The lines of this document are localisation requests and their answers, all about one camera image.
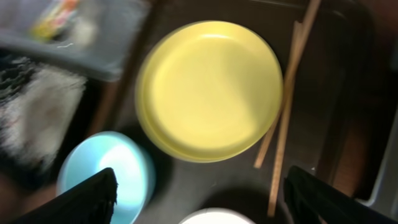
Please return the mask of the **green snack wrapper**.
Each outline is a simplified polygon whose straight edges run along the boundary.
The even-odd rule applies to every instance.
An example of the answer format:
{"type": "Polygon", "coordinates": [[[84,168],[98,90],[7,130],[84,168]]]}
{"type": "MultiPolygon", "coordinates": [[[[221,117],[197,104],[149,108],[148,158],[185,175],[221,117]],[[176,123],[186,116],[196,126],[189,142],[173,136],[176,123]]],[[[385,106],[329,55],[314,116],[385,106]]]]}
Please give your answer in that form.
{"type": "Polygon", "coordinates": [[[52,1],[30,28],[29,34],[36,40],[51,41],[70,27],[76,16],[80,0],[52,1]]]}

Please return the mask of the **white tissue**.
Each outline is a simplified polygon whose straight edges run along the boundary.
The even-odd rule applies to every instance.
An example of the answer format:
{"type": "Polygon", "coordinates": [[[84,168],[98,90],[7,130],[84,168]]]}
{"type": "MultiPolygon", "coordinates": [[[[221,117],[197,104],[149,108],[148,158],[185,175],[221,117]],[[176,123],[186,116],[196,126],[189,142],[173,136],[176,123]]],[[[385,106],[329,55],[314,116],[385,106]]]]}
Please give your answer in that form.
{"type": "Polygon", "coordinates": [[[78,16],[70,32],[73,45],[84,48],[92,44],[98,32],[97,19],[93,16],[78,16]]]}

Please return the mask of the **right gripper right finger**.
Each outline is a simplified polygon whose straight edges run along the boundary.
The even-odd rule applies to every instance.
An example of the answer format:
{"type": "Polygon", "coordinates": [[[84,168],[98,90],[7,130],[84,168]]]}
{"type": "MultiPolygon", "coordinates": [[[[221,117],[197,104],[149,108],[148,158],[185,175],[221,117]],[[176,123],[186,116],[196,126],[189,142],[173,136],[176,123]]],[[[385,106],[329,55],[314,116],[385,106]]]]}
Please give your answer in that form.
{"type": "Polygon", "coordinates": [[[297,166],[292,166],[284,179],[284,200],[294,223],[397,223],[297,166]]]}

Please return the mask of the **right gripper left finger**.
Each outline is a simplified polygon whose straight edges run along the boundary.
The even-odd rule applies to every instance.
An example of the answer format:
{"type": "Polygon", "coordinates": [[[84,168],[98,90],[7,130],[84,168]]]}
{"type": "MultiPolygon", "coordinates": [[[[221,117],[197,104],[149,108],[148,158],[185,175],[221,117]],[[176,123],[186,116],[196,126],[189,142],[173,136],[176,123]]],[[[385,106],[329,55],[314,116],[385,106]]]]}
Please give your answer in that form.
{"type": "Polygon", "coordinates": [[[110,224],[117,197],[112,168],[105,168],[12,224],[110,224]]]}

